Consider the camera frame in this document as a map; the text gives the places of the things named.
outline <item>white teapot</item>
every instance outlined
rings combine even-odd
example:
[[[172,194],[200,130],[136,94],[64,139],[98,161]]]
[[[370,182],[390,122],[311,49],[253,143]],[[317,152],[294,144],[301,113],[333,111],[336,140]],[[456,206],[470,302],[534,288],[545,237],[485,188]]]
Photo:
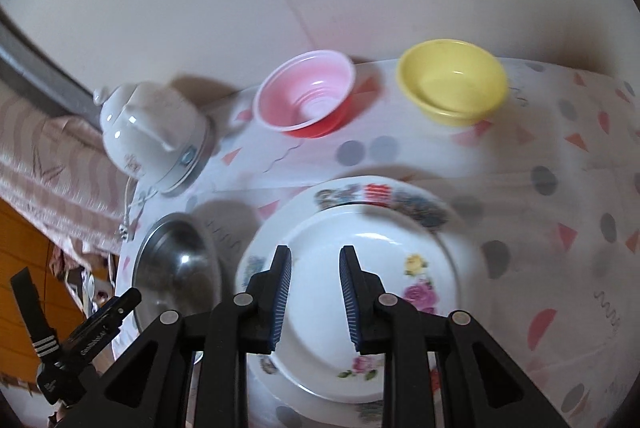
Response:
[[[189,175],[209,134],[209,121],[173,88],[152,82],[96,90],[109,158],[145,186],[167,192]]]

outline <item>white stripe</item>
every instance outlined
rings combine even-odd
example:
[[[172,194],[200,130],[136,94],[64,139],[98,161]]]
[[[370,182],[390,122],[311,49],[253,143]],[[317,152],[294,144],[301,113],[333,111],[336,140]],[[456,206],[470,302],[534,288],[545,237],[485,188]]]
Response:
[[[53,339],[53,335],[49,336],[48,338],[44,338],[43,340],[40,340],[39,342],[33,342],[33,347],[39,347],[42,344],[45,344],[47,342],[50,342]]]
[[[36,352],[41,352],[43,350],[47,350],[47,348],[49,347],[53,347],[54,345],[57,345],[58,342],[56,340],[51,340],[49,343],[46,343],[44,345],[40,345],[39,347],[33,347],[36,349]]]
[[[55,352],[56,350],[58,350],[58,344],[56,344],[55,347],[49,348],[49,350],[45,350],[44,352],[38,353],[38,357],[41,358],[42,356],[46,356],[47,354],[50,354],[51,352]]]

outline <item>wooden cabinet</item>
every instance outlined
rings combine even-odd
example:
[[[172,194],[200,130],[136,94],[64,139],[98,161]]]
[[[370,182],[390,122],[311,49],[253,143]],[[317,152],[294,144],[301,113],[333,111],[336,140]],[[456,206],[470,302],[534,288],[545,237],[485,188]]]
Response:
[[[35,381],[38,358],[11,292],[11,276],[29,268],[45,316],[61,341],[84,320],[47,267],[52,250],[49,239],[0,200],[0,372],[22,381]]]

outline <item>table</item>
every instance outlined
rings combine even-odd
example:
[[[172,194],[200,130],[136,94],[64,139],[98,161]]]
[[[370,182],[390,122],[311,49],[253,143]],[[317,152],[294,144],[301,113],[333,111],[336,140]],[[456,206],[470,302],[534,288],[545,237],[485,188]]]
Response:
[[[384,175],[449,202],[484,255],[485,327],[574,427],[602,427],[640,370],[640,130],[628,83],[501,59],[507,104],[469,129],[428,121],[401,94],[395,60],[359,64],[340,130],[296,139],[252,119],[255,89],[206,108],[220,140],[176,197],[155,195],[123,246],[116,294],[131,283],[145,231],[185,211],[211,233],[228,283],[260,225],[300,191],[337,177]],[[136,190],[135,200],[152,193]],[[140,213],[133,209],[132,216]],[[138,331],[130,315],[116,357]],[[252,426],[320,426],[248,380]],[[379,418],[372,416],[370,425]]]

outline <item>white plate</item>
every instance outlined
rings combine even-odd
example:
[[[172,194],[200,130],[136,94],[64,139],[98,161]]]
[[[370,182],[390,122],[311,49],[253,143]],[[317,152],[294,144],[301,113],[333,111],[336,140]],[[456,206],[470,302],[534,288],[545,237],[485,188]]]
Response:
[[[384,357],[359,356],[349,336],[338,271],[342,246],[354,246],[362,269],[378,274],[386,291],[402,296],[415,287],[423,290],[429,312],[457,308],[448,257],[433,235],[397,211],[333,207],[303,221],[282,243],[291,249],[293,267],[282,337],[271,359],[291,381],[325,399],[382,399]]]
[[[277,398],[319,422],[366,426],[381,404],[367,401],[381,397],[382,357],[360,359],[349,341],[337,276],[343,245],[355,245],[363,269],[418,308],[442,315],[461,308],[481,322],[488,318],[478,248],[448,206],[415,186],[364,176],[300,193],[256,234],[238,267],[236,291],[269,267],[281,243],[294,258],[281,341],[271,357],[249,355],[248,366]]]

